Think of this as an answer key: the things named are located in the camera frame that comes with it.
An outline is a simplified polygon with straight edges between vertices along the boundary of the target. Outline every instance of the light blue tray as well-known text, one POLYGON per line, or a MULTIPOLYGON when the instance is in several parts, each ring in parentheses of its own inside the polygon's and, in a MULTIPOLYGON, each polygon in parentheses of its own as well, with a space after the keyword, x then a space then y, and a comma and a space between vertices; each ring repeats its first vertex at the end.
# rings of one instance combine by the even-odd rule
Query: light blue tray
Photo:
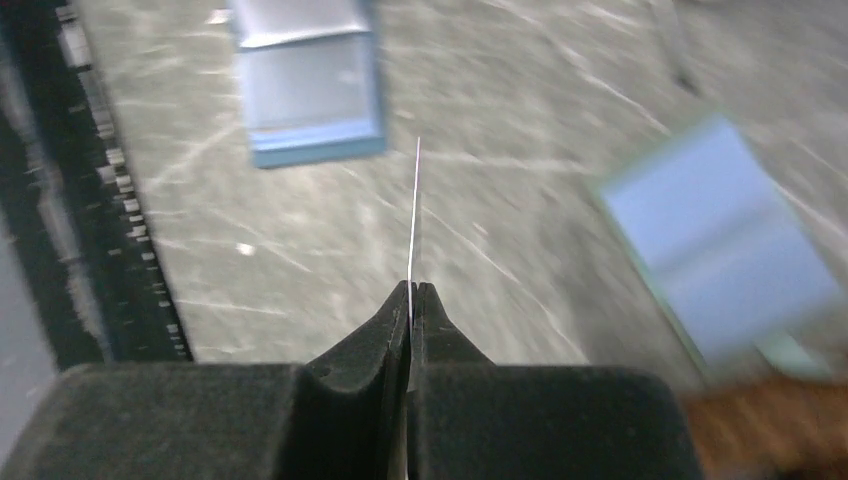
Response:
POLYGON ((721 115, 595 193, 703 367, 844 303, 772 180, 721 115))
POLYGON ((257 167, 385 151, 370 3, 232 0, 230 6, 257 167))

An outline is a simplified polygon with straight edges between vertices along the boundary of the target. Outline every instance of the white speck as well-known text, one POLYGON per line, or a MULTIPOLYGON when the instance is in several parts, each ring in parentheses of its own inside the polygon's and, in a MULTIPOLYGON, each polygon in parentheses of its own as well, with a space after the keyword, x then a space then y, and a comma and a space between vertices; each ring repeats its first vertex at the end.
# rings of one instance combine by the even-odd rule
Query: white speck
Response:
POLYGON ((206 19, 206 25, 221 25, 230 21, 232 12, 226 8, 218 8, 212 10, 209 17, 206 19))
POLYGON ((339 74, 339 81, 344 83, 345 85, 356 85, 359 83, 359 79, 356 77, 356 73, 350 70, 344 70, 339 74))
POLYGON ((248 257, 251 257, 254 253, 256 253, 256 247, 254 247, 253 245, 248 245, 246 243, 237 244, 236 250, 238 250, 240 254, 247 255, 248 257))

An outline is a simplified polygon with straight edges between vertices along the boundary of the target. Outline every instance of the gray marble floor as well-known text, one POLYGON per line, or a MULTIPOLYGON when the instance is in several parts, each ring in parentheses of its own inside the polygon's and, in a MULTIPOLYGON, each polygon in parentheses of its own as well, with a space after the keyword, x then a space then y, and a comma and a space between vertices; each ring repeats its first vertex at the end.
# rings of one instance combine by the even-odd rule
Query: gray marble floor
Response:
MULTIPOLYGON (((585 180, 699 107, 644 0, 378 0, 390 152, 260 171, 223 0, 80 0, 166 274, 203 361, 304 361, 405 273, 415 137, 426 279, 501 363, 623 363, 700 384, 585 180)), ((848 261, 848 3, 680 4, 722 106, 848 261)), ((832 337, 835 323, 822 331, 832 337)))

